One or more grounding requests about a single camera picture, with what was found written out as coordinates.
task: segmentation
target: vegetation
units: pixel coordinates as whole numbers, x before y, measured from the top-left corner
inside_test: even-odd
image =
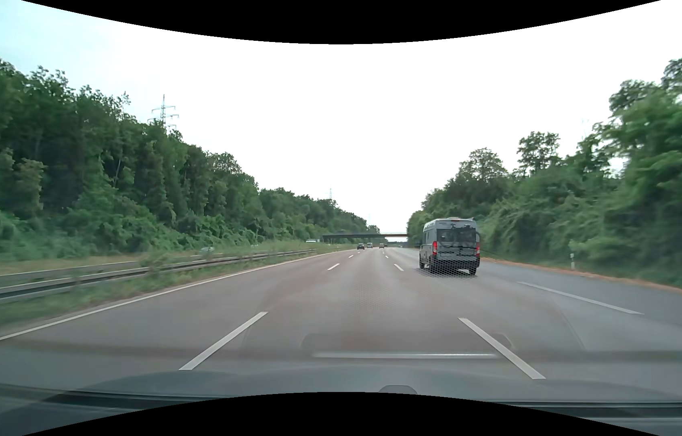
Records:
[[[531,132],[508,172],[487,148],[425,198],[408,221],[410,241],[434,217],[475,216],[486,251],[522,262],[569,262],[584,270],[682,286],[682,57],[660,82],[629,80],[609,98],[612,117],[577,150]],[[624,160],[613,174],[609,161]]]
[[[128,95],[0,58],[0,260],[186,252],[378,233],[331,199],[260,189],[229,153],[125,112]],[[356,241],[337,241],[354,243]]]

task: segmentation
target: bridge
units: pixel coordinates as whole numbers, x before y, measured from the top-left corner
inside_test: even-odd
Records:
[[[363,239],[376,239],[382,237],[408,237],[408,233],[405,232],[387,232],[387,233],[330,233],[323,234],[323,241],[333,241],[334,239],[341,238],[363,238]]]

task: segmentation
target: van rear window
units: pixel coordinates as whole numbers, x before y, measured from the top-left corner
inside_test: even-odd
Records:
[[[478,242],[478,233],[472,227],[438,229],[438,242]]]

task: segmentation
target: grass verge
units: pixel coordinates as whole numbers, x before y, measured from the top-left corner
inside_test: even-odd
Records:
[[[69,292],[37,297],[31,300],[7,302],[0,305],[0,330],[17,328],[29,322],[59,317],[70,312],[101,306],[108,302],[128,300],[172,286],[198,282],[202,279],[211,279],[220,275],[238,273],[246,269],[307,258],[317,254],[341,251],[350,246],[340,245],[338,249],[327,246],[315,247],[317,248],[316,253],[224,264],[187,272],[162,273],[117,283],[102,283],[97,286],[74,289]]]
[[[289,252],[309,248],[327,247],[325,243],[306,243],[304,241],[265,241],[256,246],[217,247],[211,254],[243,255],[253,252]],[[92,256],[87,258],[37,259],[33,261],[0,262],[0,275],[44,271],[47,269],[75,268],[94,264],[116,262],[149,261],[152,258],[182,258],[193,256],[199,252],[145,252],[134,254],[117,254],[113,256]]]

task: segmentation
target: sky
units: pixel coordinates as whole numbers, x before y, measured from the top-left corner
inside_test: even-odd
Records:
[[[327,198],[404,231],[477,148],[516,167],[519,140],[559,134],[573,153],[627,79],[682,57],[682,0],[499,34],[312,45],[182,34],[0,0],[0,57],[161,105],[184,139],[233,154],[260,188]]]

